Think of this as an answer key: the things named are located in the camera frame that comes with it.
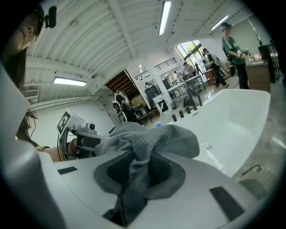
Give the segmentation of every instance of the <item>white sink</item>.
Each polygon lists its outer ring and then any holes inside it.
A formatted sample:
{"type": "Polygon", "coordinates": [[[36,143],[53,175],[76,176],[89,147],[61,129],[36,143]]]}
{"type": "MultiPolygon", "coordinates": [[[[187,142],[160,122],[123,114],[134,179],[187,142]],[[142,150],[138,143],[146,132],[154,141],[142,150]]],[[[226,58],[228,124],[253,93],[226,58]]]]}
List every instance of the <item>white sink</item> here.
{"type": "Polygon", "coordinates": [[[196,160],[232,177],[257,144],[266,122],[270,94],[257,90],[224,89],[175,124],[198,138],[196,160]]]}

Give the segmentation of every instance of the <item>window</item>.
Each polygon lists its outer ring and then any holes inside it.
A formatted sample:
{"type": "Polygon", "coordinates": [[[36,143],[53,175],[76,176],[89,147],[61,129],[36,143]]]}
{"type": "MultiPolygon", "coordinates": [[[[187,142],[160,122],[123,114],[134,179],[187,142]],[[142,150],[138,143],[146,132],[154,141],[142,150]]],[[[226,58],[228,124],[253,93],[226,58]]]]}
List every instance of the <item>window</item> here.
{"type": "MultiPolygon", "coordinates": [[[[202,62],[202,50],[203,50],[203,46],[200,46],[199,49],[197,51],[195,51],[192,55],[186,55],[186,53],[191,53],[192,50],[200,44],[199,40],[195,40],[195,41],[189,41],[189,42],[185,42],[185,43],[181,43],[179,45],[177,45],[177,49],[180,52],[180,54],[182,55],[182,57],[185,59],[185,61],[192,65],[195,68],[195,63],[198,63],[198,67],[202,72],[205,72],[205,65],[202,62]]],[[[202,76],[203,81],[206,81],[206,77],[203,75],[202,76]]]]}

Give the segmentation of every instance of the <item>black sticker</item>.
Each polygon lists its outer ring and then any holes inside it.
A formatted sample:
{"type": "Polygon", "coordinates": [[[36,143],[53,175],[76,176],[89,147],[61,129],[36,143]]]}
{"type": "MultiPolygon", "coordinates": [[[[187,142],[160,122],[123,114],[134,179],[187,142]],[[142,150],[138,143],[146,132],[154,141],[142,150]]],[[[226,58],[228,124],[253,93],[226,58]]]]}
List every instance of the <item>black sticker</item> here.
{"type": "Polygon", "coordinates": [[[64,130],[64,127],[66,126],[68,120],[70,119],[70,114],[66,111],[62,117],[62,119],[60,120],[60,122],[58,123],[58,130],[59,130],[59,134],[61,135],[63,130],[64,130]]]}
{"type": "Polygon", "coordinates": [[[60,170],[58,170],[58,172],[60,175],[63,175],[63,174],[67,174],[67,173],[70,173],[70,172],[73,172],[76,170],[77,170],[76,167],[68,167],[68,168],[60,169],[60,170]]]}

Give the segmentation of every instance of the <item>gray cloth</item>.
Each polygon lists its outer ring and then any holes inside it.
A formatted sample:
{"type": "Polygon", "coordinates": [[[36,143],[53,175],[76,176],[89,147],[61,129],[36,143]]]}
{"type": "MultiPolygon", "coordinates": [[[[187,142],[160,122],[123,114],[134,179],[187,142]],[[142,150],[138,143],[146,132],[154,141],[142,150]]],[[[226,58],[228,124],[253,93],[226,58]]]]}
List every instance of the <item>gray cloth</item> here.
{"type": "Polygon", "coordinates": [[[188,158],[199,155],[197,137],[190,130],[176,125],[146,129],[138,123],[126,122],[116,126],[110,137],[109,141],[95,147],[97,156],[114,152],[135,154],[135,159],[129,167],[128,187],[122,195],[122,208],[128,223],[146,205],[144,193],[149,187],[147,164],[151,153],[168,152],[188,158]]]}

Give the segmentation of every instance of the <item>hand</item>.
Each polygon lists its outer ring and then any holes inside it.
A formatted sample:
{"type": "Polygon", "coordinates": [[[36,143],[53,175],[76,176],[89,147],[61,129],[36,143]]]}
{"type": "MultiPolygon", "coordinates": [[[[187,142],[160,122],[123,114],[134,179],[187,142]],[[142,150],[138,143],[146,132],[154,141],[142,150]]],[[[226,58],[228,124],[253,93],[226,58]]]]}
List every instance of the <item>hand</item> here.
{"type": "Polygon", "coordinates": [[[76,152],[76,141],[77,138],[74,138],[73,140],[71,140],[71,142],[68,144],[68,152],[69,153],[75,153],[76,152]]]}
{"type": "Polygon", "coordinates": [[[241,59],[247,59],[247,58],[248,58],[247,55],[245,55],[245,54],[241,55],[241,59]]]}

